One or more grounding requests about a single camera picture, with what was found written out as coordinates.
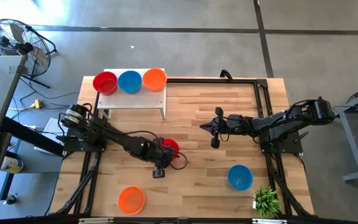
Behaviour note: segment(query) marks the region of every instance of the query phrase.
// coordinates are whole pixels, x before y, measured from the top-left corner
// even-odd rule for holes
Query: white shelf
[[[126,71],[135,71],[144,75],[149,68],[134,69],[105,69],[105,72],[113,72],[117,78]],[[98,109],[118,110],[118,109],[159,109],[162,119],[165,119],[167,106],[167,86],[159,92],[152,92],[142,84],[142,87],[136,94],[124,93],[119,88],[112,95],[99,95]]]

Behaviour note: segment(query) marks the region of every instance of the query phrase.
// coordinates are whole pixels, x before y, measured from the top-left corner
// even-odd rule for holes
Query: fan
[[[0,55],[27,55],[23,74],[34,77],[48,70],[51,52],[44,39],[46,38],[23,22],[0,20]]]

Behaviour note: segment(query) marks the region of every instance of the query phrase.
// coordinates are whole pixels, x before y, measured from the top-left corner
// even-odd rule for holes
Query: concrete floor
[[[266,29],[358,30],[357,0],[259,2]],[[251,0],[28,0],[21,1],[21,6],[16,1],[0,0],[1,18],[58,26],[258,28]],[[104,68],[163,67],[171,76],[217,76],[225,68],[235,77],[267,76],[259,34],[41,34],[54,41],[59,51],[48,72],[39,77],[52,88],[35,86],[47,96],[78,91],[83,76],[95,75]],[[284,78],[292,103],[322,95],[333,106],[343,105],[358,90],[358,36],[267,35],[267,45],[274,76]],[[15,98],[28,93],[30,89],[20,83]],[[67,105],[76,97],[45,102]],[[31,96],[25,104],[36,98],[40,96]],[[45,126],[50,117],[57,118],[58,112],[27,111],[20,120],[22,124]],[[340,121],[306,129],[310,134],[302,144],[315,213],[324,218],[358,221],[358,181],[342,181],[342,175],[357,168]],[[43,215],[56,176],[15,177],[11,192],[17,193],[19,201],[8,207],[0,203],[0,211],[5,211],[0,218]]]

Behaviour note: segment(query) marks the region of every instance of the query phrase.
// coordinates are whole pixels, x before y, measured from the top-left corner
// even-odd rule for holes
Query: potted plant
[[[281,212],[280,202],[275,198],[276,194],[277,190],[272,190],[271,188],[261,187],[256,191],[253,207],[256,208],[262,218],[277,217]]]

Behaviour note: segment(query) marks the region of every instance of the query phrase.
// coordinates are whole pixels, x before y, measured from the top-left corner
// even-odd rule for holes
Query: wooden table
[[[283,79],[267,80],[273,112],[288,108]],[[95,104],[92,81],[93,77],[84,77],[78,104]],[[146,197],[143,210],[137,214],[140,217],[259,217],[252,209],[252,197],[261,185],[269,186],[265,157],[259,145],[248,136],[230,136],[228,142],[221,142],[219,149],[210,146],[212,136],[199,125],[215,117],[216,106],[222,107],[225,115],[258,116],[254,88],[247,84],[168,84],[165,121],[156,110],[113,111],[109,122],[117,129],[148,130],[172,138],[179,143],[189,164],[183,170],[169,167],[165,178],[153,179],[153,164],[131,157],[120,145],[109,141],[99,167],[92,216],[126,216],[117,206],[118,196],[124,188],[137,186]],[[63,161],[52,212],[61,208],[77,187],[83,158],[84,153],[75,152]],[[174,163],[179,166],[180,160]],[[227,172],[236,164],[244,164],[252,170],[251,189],[240,192],[228,186]],[[302,206],[313,213],[301,162],[291,154],[283,154],[283,165],[288,188]],[[87,194],[85,189],[82,209]]]

